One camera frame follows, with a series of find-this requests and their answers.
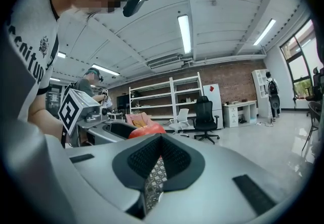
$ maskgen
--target table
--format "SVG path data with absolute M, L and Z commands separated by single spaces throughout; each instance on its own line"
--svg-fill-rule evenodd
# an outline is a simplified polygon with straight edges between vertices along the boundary
M 257 122 L 257 104 L 256 100 L 247 102 L 238 102 L 236 104 L 224 105 L 225 126 L 228 128 L 238 127 L 238 108 L 243 107 L 243 115 L 246 124 Z
M 116 116 L 122 116 L 123 113 L 107 113 L 107 115 L 114 116 L 114 120 L 116 120 L 117 119 Z

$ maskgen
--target ceiling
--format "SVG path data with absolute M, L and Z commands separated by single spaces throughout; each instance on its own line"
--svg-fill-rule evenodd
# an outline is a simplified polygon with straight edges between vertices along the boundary
M 155 74 L 148 63 L 183 55 L 178 69 L 201 62 L 263 58 L 266 45 L 283 29 L 302 0 L 149 0 L 130 18 L 118 10 L 86 21 L 68 11 L 59 20 L 60 52 L 53 77 L 62 82 L 81 78 L 92 64 L 120 73 L 102 73 L 98 86 L 111 88 Z M 177 17 L 189 16 L 192 51 L 184 54 Z M 253 43 L 271 19 L 275 25 L 257 46 Z

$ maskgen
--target white chair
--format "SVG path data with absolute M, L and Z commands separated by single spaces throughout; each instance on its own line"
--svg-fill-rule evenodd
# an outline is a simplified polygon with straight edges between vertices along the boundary
M 173 134 L 176 134 L 178 133 L 178 131 L 180 131 L 181 136 L 189 137 L 188 134 L 183 133 L 184 129 L 190 127 L 188 123 L 188 112 L 188 108 L 182 108 L 179 111 L 178 118 L 170 120 L 171 124 L 169 125 L 169 127 L 175 131 Z

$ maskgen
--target white t-shirt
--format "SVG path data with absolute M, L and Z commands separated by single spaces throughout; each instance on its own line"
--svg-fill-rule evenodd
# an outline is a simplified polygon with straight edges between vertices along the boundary
M 58 18 L 51 0 L 17 0 L 13 6 L 1 32 L 4 117 L 27 121 L 31 103 L 47 92 L 58 53 Z

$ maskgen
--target patterned fabric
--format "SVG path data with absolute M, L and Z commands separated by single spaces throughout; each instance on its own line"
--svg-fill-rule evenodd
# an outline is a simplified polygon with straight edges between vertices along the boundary
M 141 128 L 146 126 L 146 123 L 143 120 L 139 120 L 139 121 L 134 120 L 132 122 L 136 128 Z
M 147 213 L 158 203 L 163 182 L 166 180 L 167 174 L 164 168 L 163 159 L 159 158 L 145 182 L 145 204 Z

